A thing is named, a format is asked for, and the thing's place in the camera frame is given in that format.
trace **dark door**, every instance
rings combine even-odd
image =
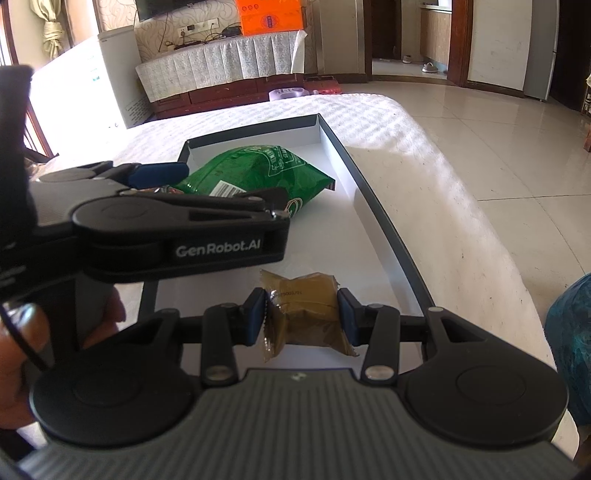
[[[580,110],[591,61],[591,2],[560,0],[558,46],[550,95],[563,105]]]
[[[371,0],[372,57],[400,59],[400,0]]]

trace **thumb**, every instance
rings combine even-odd
[[[26,304],[9,312],[15,327],[25,341],[40,351],[49,340],[49,322],[36,305]],[[21,367],[26,354],[14,341],[6,326],[0,324],[0,427],[16,429],[31,423],[28,392],[22,385]]]

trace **white appliance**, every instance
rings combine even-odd
[[[108,144],[146,121],[140,63],[130,25],[90,37],[35,72],[31,104],[54,154]]]
[[[532,0],[530,55],[527,60],[523,93],[547,100],[554,73],[558,43],[560,0]]]

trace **wrapped snack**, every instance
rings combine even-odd
[[[271,187],[287,190],[285,209],[293,216],[323,189],[334,190],[335,181],[283,147],[251,145],[213,157],[176,185],[185,193],[215,197]]]
[[[329,346],[357,356],[340,326],[333,276],[312,273],[290,280],[261,270],[261,282],[269,294],[265,361],[279,355],[286,343]]]

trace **tile floor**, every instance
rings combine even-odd
[[[591,273],[588,122],[555,103],[422,83],[343,85],[393,98],[425,129],[513,255],[540,318]]]
[[[421,62],[402,63],[402,60],[373,59],[372,72],[374,75],[402,75],[405,77],[430,77],[446,80],[446,72],[425,73]]]

